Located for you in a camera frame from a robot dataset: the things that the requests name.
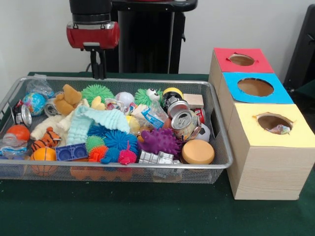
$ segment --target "white wall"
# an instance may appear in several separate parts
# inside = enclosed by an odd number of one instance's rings
[[[262,48],[283,80],[312,0],[199,0],[186,13],[180,73],[209,73],[213,47]],[[0,99],[29,71],[83,71],[65,34],[68,0],[0,0]]]

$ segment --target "wire mesh basket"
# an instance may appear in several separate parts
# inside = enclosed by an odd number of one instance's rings
[[[0,104],[0,138],[12,126],[10,108],[26,94],[26,85],[32,76],[16,81]],[[164,81],[135,79],[106,79],[96,81],[92,78],[47,77],[54,91],[62,91],[69,84],[81,91],[91,84],[107,86],[114,94],[127,91],[135,94],[138,89],[155,88],[164,90],[177,87],[184,93],[202,94],[205,110],[205,124],[211,130],[210,144],[215,150],[214,161],[209,165],[189,164],[144,164],[135,163],[123,166],[119,163],[103,165],[79,161],[29,161],[0,159],[0,178],[27,180],[84,180],[84,181],[130,181],[130,182],[176,182],[176,183],[214,183],[223,169],[232,164],[233,156],[224,128],[221,111],[214,87],[202,81]],[[47,117],[34,117],[30,131]]]

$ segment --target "red box top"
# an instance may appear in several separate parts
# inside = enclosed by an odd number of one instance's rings
[[[260,49],[214,48],[222,72],[274,73]]]

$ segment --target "plush tiger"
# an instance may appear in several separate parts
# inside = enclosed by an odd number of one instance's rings
[[[33,151],[36,151],[37,149],[44,147],[54,148],[59,144],[60,140],[61,140],[60,136],[53,131],[53,128],[48,127],[44,136],[41,139],[36,140],[31,145],[31,148]]]

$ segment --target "green tablecloth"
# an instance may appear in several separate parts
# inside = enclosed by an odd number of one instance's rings
[[[207,80],[208,76],[109,77]],[[236,201],[226,171],[213,185],[0,180],[1,236],[314,234],[314,171],[298,201]]]

